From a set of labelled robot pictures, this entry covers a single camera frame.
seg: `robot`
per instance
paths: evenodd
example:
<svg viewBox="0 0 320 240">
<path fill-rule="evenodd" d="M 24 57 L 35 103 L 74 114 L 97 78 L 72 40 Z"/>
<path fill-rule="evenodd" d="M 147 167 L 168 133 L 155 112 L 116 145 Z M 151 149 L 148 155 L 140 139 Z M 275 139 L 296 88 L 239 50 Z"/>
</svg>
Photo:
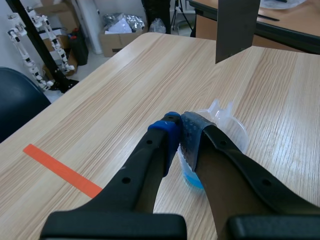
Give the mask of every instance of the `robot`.
<svg viewBox="0 0 320 240">
<path fill-rule="evenodd" d="M 34 26 L 36 28 L 43 28 L 45 32 L 48 34 L 53 49 L 58 53 L 62 60 L 62 70 L 64 72 L 75 70 L 75 67 L 73 65 L 68 64 L 66 52 L 61 48 L 61 45 L 50 26 L 48 17 L 45 15 L 37 15 L 36 11 L 31 7 L 27 7 L 25 10 L 28 13 Z M 37 67 L 35 62 L 30 58 L 27 50 L 21 43 L 20 38 L 27 35 L 27 31 L 25 29 L 26 25 L 24 24 L 18 13 L 13 13 L 9 15 L 8 20 L 10 21 L 12 28 L 7 33 L 9 35 L 10 40 L 20 53 L 24 65 L 28 67 L 29 72 L 32 74 L 33 78 L 38 82 L 39 87 L 44 91 L 49 90 L 54 83 L 52 81 L 45 81 L 43 79 L 43 76 L 41 76 L 39 72 L 39 68 Z"/>
</svg>

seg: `orange tape strip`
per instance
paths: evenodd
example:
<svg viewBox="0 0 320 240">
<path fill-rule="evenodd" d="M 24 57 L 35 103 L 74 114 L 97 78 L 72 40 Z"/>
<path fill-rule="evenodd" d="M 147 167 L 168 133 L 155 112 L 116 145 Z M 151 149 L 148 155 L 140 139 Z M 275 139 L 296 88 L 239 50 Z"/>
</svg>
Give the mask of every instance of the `orange tape strip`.
<svg viewBox="0 0 320 240">
<path fill-rule="evenodd" d="M 84 194 L 88 195 L 90 198 L 94 198 L 102 190 L 101 187 L 94 184 L 92 181 L 81 176 L 79 173 L 73 171 L 71 168 L 32 144 L 29 144 L 25 149 L 23 149 L 23 152 L 57 174 L 59 177 L 66 180 Z"/>
</svg>

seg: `chair backrest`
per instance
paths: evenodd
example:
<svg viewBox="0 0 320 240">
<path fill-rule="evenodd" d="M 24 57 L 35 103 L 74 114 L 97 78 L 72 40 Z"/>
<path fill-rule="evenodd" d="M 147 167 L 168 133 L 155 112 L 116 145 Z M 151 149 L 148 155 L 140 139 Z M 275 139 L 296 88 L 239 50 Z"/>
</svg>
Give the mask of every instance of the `chair backrest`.
<svg viewBox="0 0 320 240">
<path fill-rule="evenodd" d="M 0 143 L 50 105 L 25 75 L 0 67 Z"/>
</svg>

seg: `blue gripper pad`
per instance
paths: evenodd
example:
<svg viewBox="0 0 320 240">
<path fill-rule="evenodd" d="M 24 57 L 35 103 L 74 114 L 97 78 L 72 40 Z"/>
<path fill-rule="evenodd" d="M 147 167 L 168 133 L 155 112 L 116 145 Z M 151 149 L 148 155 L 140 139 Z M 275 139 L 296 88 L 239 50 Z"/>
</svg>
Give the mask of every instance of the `blue gripper pad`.
<svg viewBox="0 0 320 240">
<path fill-rule="evenodd" d="M 203 116 L 190 111 L 186 111 L 182 114 L 181 119 L 183 125 L 182 138 L 180 141 L 181 152 L 194 172 L 198 160 L 201 133 L 205 127 L 217 125 Z"/>
</svg>

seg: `clear plastic cup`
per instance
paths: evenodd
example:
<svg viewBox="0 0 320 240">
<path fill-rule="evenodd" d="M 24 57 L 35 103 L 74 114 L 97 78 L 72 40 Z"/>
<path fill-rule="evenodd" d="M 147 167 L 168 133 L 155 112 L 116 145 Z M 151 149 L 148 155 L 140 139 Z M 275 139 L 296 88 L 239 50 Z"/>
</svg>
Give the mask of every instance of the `clear plastic cup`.
<svg viewBox="0 0 320 240">
<path fill-rule="evenodd" d="M 219 106 L 219 100 L 215 99 L 208 109 L 199 110 L 196 111 L 196 113 L 215 123 L 217 127 L 233 141 L 242 153 L 246 153 L 249 145 L 248 133 L 243 124 L 232 115 L 232 106 L 233 103 L 229 102 L 227 108 L 222 109 Z M 180 146 L 178 147 L 177 152 L 185 179 L 192 185 L 203 189 L 196 173 L 191 170 L 186 162 Z"/>
</svg>

